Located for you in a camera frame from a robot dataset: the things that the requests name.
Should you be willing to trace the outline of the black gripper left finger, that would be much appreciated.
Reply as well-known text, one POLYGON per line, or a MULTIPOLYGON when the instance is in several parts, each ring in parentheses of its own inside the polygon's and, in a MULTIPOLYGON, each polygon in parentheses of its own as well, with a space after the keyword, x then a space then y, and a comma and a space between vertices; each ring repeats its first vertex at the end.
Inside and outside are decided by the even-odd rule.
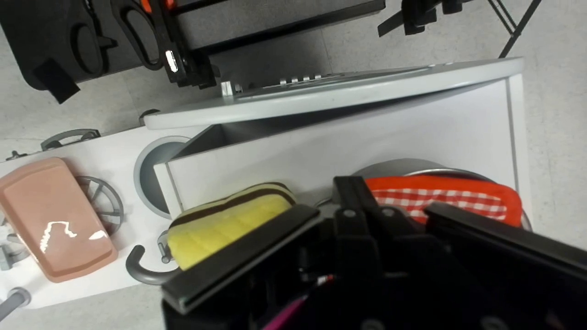
POLYGON ((312 228, 317 215, 315 208, 293 206, 200 265, 174 276, 161 287, 163 301, 178 314, 192 312, 242 274, 312 228))

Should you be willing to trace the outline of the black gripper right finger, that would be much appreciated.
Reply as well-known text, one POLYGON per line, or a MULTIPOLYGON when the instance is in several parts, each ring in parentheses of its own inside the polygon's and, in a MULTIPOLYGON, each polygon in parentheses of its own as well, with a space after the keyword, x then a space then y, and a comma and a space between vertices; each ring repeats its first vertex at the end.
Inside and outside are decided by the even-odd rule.
POLYGON ((425 215, 427 232, 458 252, 513 261, 524 268, 552 272, 579 283, 587 281, 587 254, 583 250, 447 204, 433 204, 425 215))

